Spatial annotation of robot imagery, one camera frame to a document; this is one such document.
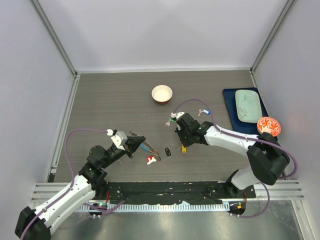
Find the yellow tag key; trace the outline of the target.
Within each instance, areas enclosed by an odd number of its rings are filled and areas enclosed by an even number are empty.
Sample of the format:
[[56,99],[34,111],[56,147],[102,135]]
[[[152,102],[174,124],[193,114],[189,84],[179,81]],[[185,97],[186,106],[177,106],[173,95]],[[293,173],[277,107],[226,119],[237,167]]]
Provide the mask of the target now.
[[187,152],[187,148],[185,146],[181,146],[181,152],[185,154]]

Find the black tag key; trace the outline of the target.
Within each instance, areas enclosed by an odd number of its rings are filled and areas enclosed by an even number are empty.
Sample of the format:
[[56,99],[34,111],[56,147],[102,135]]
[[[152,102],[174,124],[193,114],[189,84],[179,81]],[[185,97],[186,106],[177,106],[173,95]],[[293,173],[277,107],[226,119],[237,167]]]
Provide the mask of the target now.
[[166,147],[164,149],[164,151],[165,151],[165,154],[166,154],[167,157],[171,157],[172,156],[171,150],[168,147]]

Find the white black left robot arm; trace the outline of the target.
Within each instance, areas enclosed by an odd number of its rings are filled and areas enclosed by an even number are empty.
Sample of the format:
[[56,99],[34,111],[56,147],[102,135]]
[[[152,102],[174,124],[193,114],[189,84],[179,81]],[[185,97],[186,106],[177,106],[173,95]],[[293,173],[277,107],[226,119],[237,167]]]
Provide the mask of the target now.
[[14,231],[19,239],[50,240],[59,226],[81,205],[93,198],[102,199],[107,192],[104,169],[123,156],[132,158],[146,138],[127,136],[118,131],[111,140],[112,145],[108,149],[93,146],[86,164],[57,194],[34,209],[27,206],[20,212]]

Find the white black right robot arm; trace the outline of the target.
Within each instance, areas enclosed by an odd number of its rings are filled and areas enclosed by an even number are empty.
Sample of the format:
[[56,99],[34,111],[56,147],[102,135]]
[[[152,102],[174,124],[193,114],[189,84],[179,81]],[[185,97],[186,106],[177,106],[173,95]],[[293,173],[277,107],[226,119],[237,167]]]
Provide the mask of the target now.
[[272,186],[290,163],[290,158],[269,133],[244,134],[221,128],[209,121],[200,124],[189,113],[172,113],[180,142],[220,147],[247,157],[249,166],[234,171],[226,181],[226,193],[233,198],[249,186],[263,183]]

